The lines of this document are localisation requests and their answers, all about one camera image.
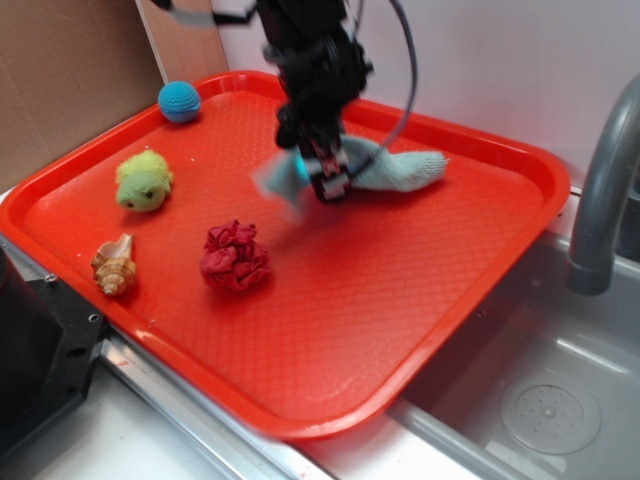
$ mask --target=gray faucet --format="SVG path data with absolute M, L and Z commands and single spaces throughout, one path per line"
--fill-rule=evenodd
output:
M 640 75 L 605 124 L 582 190 L 566 283 L 582 295 L 609 288 L 615 253 L 640 261 Z

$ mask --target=red tray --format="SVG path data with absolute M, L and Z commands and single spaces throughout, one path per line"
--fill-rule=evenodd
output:
M 257 193 L 277 153 L 275 77 L 197 85 L 190 124 L 153 106 L 19 185 L 0 229 L 111 323 L 249 425 L 286 439 L 350 428 L 383 410 L 564 205 L 561 163 L 537 148 L 413 115 L 392 151 L 439 150 L 444 180 L 412 193 L 355 191 L 314 203 L 302 224 Z M 347 131 L 381 141 L 400 112 L 358 101 Z M 153 213 L 115 203 L 115 169 L 151 147 L 175 173 Z M 209 228 L 255 223 L 273 273 L 246 292 L 213 290 L 198 261 Z M 90 261 L 135 237 L 138 286 L 108 298 Z

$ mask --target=tray rim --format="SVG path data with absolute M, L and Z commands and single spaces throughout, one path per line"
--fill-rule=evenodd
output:
M 195 87 L 203 98 L 210 98 L 222 93 L 259 90 L 259 94 L 262 96 L 284 101 L 284 94 L 276 78 L 262 72 L 236 71 L 207 77 L 196 83 Z M 344 119 L 364 126 L 371 126 L 375 123 L 374 128 L 382 130 L 387 127 L 391 128 L 400 113 L 401 111 L 397 108 L 360 99 L 345 109 Z M 131 141 L 158 128 L 166 121 L 158 105 L 152 105 L 31 175 L 14 188 L 0 204 L 0 231 L 47 270 L 55 272 L 85 297 L 92 298 L 90 293 L 94 290 L 94 285 L 88 285 L 83 279 L 77 278 L 73 271 L 66 268 L 62 260 L 22 231 L 19 228 L 20 218 L 37 199 L 99 163 L 106 156 L 117 152 Z M 429 140 L 425 140 L 425 131 L 430 133 Z M 539 188 L 544 199 L 537 214 L 470 285 L 461 297 L 463 301 L 460 299 L 456 301 L 453 307 L 435 324 L 429 335 L 420 341 L 416 348 L 408 354 L 406 360 L 384 380 L 371 397 L 335 418 L 318 422 L 277 417 L 265 409 L 257 408 L 256 402 L 247 398 L 243 392 L 237 389 L 234 389 L 233 395 L 229 395 L 223 400 L 211 394 L 210 390 L 215 390 L 215 388 L 204 391 L 207 396 L 212 397 L 214 401 L 228 408 L 254 428 L 282 439 L 325 437 L 363 422 L 390 405 L 401 392 L 402 388 L 398 386 L 406 385 L 419 368 L 428 362 L 439 345 L 456 331 L 473 308 L 500 281 L 564 206 L 570 190 L 569 175 L 562 162 L 551 153 L 532 145 L 421 114 L 412 114 L 402 137 L 423 144 L 428 143 L 430 147 L 435 149 L 451 152 L 451 148 L 440 146 L 438 132 L 446 132 L 447 135 L 443 136 L 446 138 L 452 136 L 460 139 L 472 138 L 475 148 L 483 148 L 487 152 L 499 153 L 508 149 L 511 155 L 521 157 L 522 162 L 507 166 L 500 165 L 500 158 L 497 155 L 491 164 L 529 178 Z M 75 162 L 77 158 L 88 153 L 93 154 L 92 161 L 94 163 Z M 531 178 L 532 174 L 536 175 L 535 179 Z M 106 297 L 99 297 L 92 303 L 102 311 L 108 310 L 112 314 L 126 315 L 126 310 L 117 301 Z M 181 369 L 180 366 L 188 364 L 188 377 L 182 373 L 181 375 L 201 391 L 203 389 L 198 385 L 211 385 L 212 383 L 223 387 L 229 385 L 218 377 L 212 381 L 210 372 L 199 365 L 194 366 L 184 353 L 170 348 L 156 337 L 147 337 L 141 347 L 158 357 L 161 362 L 176 372 L 183 372 L 184 369 Z

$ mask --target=sink drain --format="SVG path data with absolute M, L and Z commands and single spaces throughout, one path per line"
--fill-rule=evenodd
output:
M 551 373 L 511 383 L 502 394 L 500 416 L 520 444 L 553 455 L 581 450 L 600 428 L 600 410 L 593 396 Z

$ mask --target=black device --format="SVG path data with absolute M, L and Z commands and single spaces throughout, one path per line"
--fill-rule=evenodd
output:
M 65 282 L 25 281 L 0 248 L 0 465 L 85 400 L 105 327 Z
M 171 0 L 152 0 L 175 12 Z M 268 45 L 263 54 L 278 67 L 288 103 L 277 113 L 276 143 L 300 149 L 316 196 L 344 197 L 351 186 L 342 149 L 342 110 L 360 96 L 373 70 L 362 46 L 344 30 L 343 0 L 258 0 L 244 16 L 212 12 L 216 25 L 251 22 L 258 13 Z

